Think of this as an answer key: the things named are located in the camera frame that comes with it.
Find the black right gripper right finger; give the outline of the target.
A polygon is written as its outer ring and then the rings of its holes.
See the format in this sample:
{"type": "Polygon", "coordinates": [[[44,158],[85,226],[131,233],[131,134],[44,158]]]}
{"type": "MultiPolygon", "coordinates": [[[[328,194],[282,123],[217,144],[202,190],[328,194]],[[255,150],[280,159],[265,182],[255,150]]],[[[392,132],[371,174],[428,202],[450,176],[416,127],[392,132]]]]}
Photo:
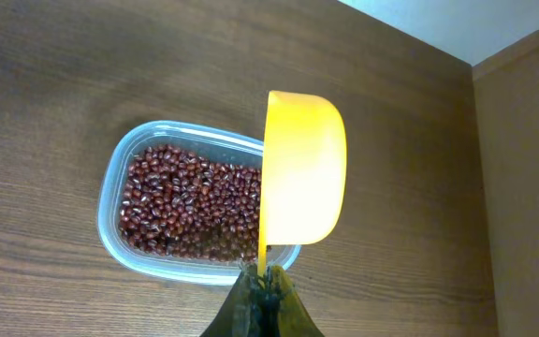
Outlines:
{"type": "Polygon", "coordinates": [[[265,301],[268,312],[266,318],[274,336],[324,337],[302,303],[293,281],[282,267],[268,267],[265,285],[268,292],[265,301]]]}

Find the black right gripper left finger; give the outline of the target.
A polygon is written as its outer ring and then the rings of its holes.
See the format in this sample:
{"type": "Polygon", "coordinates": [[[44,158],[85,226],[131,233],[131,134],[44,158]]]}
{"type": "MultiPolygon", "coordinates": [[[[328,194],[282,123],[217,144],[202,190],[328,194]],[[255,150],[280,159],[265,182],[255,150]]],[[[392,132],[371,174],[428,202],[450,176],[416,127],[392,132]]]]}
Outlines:
{"type": "Polygon", "coordinates": [[[201,337],[261,336],[261,308],[256,298],[259,289],[256,265],[242,265],[237,281],[201,337]]]}

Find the red beans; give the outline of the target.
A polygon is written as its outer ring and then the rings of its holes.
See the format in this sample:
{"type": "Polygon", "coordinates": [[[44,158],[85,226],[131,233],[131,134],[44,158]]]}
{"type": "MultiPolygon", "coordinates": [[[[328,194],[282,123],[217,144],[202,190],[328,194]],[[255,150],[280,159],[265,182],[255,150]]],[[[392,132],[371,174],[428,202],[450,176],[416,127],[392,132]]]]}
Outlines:
{"type": "Polygon", "coordinates": [[[258,256],[262,172],[214,162],[171,144],[127,167],[122,239],[145,254],[252,262],[258,256]]]}

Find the orange measuring scoop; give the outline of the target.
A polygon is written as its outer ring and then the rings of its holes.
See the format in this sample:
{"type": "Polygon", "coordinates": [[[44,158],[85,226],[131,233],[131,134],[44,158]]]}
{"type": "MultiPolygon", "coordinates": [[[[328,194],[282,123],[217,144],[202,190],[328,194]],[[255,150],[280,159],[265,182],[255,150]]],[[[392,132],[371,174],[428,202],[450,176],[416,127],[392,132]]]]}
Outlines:
{"type": "Polygon", "coordinates": [[[342,209],[347,144],[342,116],[327,99],[271,91],[264,133],[257,274],[269,245],[325,239],[342,209]]]}

